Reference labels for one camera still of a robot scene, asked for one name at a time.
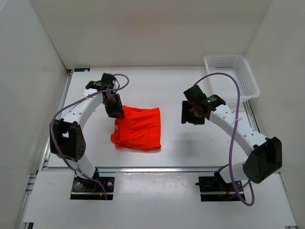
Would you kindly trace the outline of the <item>orange mesh shorts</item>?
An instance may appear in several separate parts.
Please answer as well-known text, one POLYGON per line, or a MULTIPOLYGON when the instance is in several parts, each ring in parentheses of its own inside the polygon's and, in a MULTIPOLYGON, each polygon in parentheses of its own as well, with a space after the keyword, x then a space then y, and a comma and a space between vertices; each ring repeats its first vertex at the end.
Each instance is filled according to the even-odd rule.
POLYGON ((144 109, 124 105, 125 117, 115 119, 111 141, 116 148, 129 148, 141 151, 158 150, 161 146, 160 109, 144 109))

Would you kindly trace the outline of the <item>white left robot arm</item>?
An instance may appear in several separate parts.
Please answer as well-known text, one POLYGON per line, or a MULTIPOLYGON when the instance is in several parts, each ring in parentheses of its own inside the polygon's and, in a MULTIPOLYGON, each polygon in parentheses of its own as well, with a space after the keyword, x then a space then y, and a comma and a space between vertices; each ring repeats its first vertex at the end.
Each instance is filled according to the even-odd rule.
POLYGON ((89 191, 95 191, 100 185, 97 168, 87 156, 83 128, 96 110, 103 104, 109 117, 124 117, 122 102, 116 89, 96 91, 86 89, 80 100, 58 111, 50 123, 50 148, 53 154, 83 178, 83 185, 89 191))

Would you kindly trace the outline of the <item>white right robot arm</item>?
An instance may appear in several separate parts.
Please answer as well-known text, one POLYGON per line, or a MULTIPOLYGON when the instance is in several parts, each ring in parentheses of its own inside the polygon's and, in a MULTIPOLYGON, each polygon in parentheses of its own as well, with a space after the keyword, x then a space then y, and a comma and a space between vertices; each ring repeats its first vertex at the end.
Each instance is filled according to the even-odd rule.
POLYGON ((247 155, 244 162, 221 167, 214 174, 214 186, 221 191, 230 187, 235 180, 250 180, 261 183, 283 165, 282 143, 277 137, 268 138, 240 121, 237 113, 223 102, 210 98, 202 103, 182 102, 182 124, 203 125, 209 120, 231 137, 229 154, 237 143, 247 155))

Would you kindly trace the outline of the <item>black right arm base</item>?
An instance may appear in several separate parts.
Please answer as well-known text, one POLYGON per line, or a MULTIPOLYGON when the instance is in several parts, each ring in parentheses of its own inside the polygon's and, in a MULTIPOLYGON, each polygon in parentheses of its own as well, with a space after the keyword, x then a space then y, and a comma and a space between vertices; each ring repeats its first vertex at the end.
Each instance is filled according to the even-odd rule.
POLYGON ((199 173, 195 185, 199 187, 202 202, 241 201, 232 183, 221 183, 212 173, 199 173))

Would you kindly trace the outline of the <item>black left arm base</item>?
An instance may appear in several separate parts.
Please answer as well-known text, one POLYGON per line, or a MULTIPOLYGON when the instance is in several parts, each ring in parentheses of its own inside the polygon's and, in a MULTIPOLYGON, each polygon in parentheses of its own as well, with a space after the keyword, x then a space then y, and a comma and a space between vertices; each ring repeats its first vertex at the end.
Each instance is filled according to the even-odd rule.
POLYGON ((115 177, 109 175, 101 177, 95 172, 93 179, 99 181, 103 186, 94 181, 74 176, 71 187, 71 200, 113 200, 115 177))

